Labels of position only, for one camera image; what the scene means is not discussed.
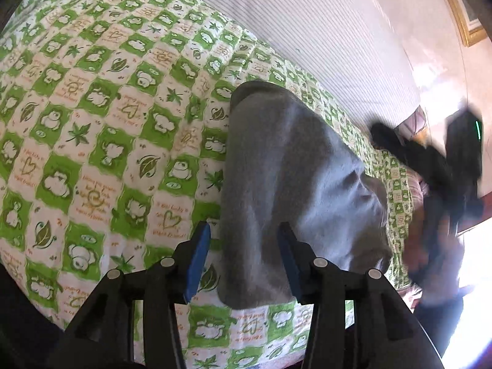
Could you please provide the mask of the right hand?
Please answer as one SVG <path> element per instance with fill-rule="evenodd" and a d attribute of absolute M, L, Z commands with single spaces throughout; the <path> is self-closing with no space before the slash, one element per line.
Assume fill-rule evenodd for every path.
<path fill-rule="evenodd" d="M 404 243 L 403 261 L 408 273 L 417 272 L 429 264 L 429 254 L 422 241 L 424 232 L 424 207 L 414 211 L 409 227 L 409 236 Z M 438 248 L 443 254 L 441 263 L 430 266 L 423 281 L 422 300 L 438 305 L 459 295 L 459 270 L 465 247 L 459 238 L 450 232 L 450 220 L 444 216 L 438 225 Z"/>

